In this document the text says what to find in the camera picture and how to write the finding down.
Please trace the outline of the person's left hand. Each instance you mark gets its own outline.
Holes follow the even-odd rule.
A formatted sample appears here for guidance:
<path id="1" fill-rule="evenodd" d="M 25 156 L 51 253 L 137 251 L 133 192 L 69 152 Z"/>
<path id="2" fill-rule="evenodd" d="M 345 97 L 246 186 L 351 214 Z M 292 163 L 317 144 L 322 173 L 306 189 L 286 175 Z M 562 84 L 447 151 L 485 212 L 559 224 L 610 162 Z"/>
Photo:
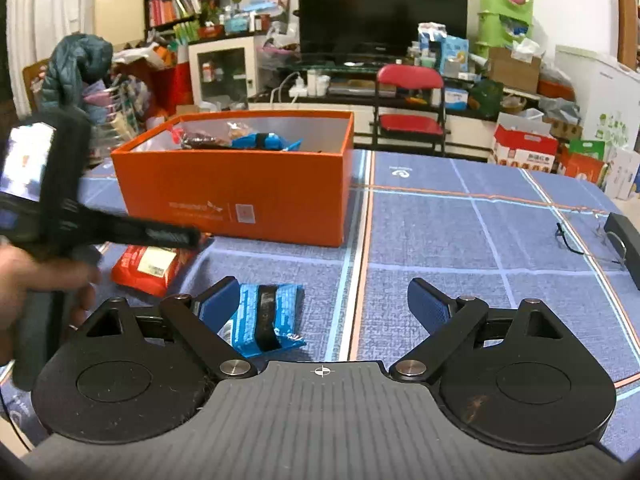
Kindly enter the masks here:
<path id="1" fill-rule="evenodd" d="M 92 264 L 70 259 L 39 262 L 11 244 L 1 246 L 1 365 L 13 358 L 12 326 L 21 317 L 30 292 L 73 292 L 70 324 L 81 326 L 88 318 L 101 272 Z"/>

